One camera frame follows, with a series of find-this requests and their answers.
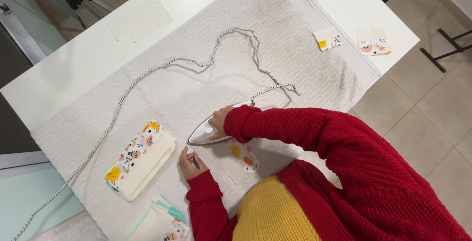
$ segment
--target black metal stand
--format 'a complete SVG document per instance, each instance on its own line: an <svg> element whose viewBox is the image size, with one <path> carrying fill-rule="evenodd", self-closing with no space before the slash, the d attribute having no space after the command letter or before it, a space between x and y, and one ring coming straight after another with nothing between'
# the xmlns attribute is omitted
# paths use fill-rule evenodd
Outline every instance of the black metal stand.
<svg viewBox="0 0 472 241"><path fill-rule="evenodd" d="M457 50L454 50L454 51L452 51L452 52L449 52L449 53L447 53L447 54L444 54L444 55L439 56L439 57L436 57L436 58L434 58L433 56L431 56L431 54L429 54L428 51L426 51L426 49L424 49L424 48L420 48L420 51L423 52L423 54L424 54L434 65L436 65L436 67L438 67L438 69L440 69L440 70L442 71L442 73L445 73L445 68L444 68L443 66L441 66L441 64L438 62L438 60L443 59L443 58L445 58L445 57L449 57L450 55L454 55L454 54L457 54L457 53L460 53L460 52L464 52L464 51L466 51L467 49L472 48L472 45L468 45L468 46L465 46L465 47L461 47L460 45L458 45L458 44L456 43L456 39L459 39L459 38L461 38L461 37L463 37L463 36L466 36L466 35L468 35L468 34L471 34L471 33L472 33L472 30L470 30L470 31L468 31L468 32L465 32L465 33L463 33L463 34L460 34L460 35L458 35L458 36L456 36L456 37L452 37L452 38L451 38L447 33L445 33L445 32L443 31L443 29L441 29L441 28L438 29L438 32L439 32L440 34L442 34L442 35L449 41L449 43L451 43L452 45L454 45L454 47L455 47Z"/></svg>

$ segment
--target rainbow print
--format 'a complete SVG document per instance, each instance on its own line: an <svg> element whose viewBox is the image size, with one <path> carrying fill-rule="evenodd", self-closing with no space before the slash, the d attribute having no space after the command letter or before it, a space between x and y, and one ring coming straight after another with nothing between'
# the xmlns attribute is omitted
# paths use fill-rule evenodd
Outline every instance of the rainbow print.
<svg viewBox="0 0 472 241"><path fill-rule="evenodd" d="M146 139L146 145L147 147L150 147L152 145L152 135L149 135Z"/></svg>
<svg viewBox="0 0 472 241"><path fill-rule="evenodd" d="M361 50L364 52L370 52L372 50L372 45L366 45L361 47Z"/></svg>

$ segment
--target woman's right hand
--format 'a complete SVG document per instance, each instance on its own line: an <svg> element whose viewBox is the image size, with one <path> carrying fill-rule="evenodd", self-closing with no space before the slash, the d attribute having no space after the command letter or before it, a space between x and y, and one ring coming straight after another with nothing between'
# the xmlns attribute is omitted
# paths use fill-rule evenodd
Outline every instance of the woman's right hand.
<svg viewBox="0 0 472 241"><path fill-rule="evenodd" d="M218 111L213 112L213 117L208 120L208 123L216 128L217 133L209 137L209 140L219 139L226 136L225 129L223 128L225 124L226 115L229 111L233 110L234 107L228 105L227 107L221 108Z"/></svg>

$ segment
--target woman's left hand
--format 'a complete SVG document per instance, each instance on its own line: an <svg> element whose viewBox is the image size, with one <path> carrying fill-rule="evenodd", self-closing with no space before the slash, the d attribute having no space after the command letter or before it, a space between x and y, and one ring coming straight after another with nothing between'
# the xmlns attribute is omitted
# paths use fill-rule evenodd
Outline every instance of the woman's left hand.
<svg viewBox="0 0 472 241"><path fill-rule="evenodd" d="M198 157L198 154L195 152L187 154L188 148L185 146L184 150L182 151L182 157L180 157L179 166L184 174L184 178L186 180L190 180L192 178L197 177L199 174L208 170L208 167L204 164L204 162Z"/></svg>

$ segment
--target hand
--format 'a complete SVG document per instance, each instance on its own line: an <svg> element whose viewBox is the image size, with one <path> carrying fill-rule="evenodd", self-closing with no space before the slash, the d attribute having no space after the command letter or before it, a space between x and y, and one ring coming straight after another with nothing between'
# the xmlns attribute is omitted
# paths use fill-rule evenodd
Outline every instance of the hand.
<svg viewBox="0 0 472 241"><path fill-rule="evenodd" d="M197 177L199 174L208 170L208 167L204 164L204 162L198 157L198 154L195 152L187 154L187 146L185 146L184 150L182 151L182 157L179 161L180 169L184 174L184 178L186 180L190 180L194 177ZM195 162L197 168L192 166L192 163Z"/></svg>
<svg viewBox="0 0 472 241"><path fill-rule="evenodd" d="M218 132L210 136L209 140L219 139L226 136L225 129L223 128L225 124L225 118L229 111L233 109L234 107L228 105L225 108L221 108L219 111L213 112L213 117L208 120L208 123L214 126Z"/></svg>

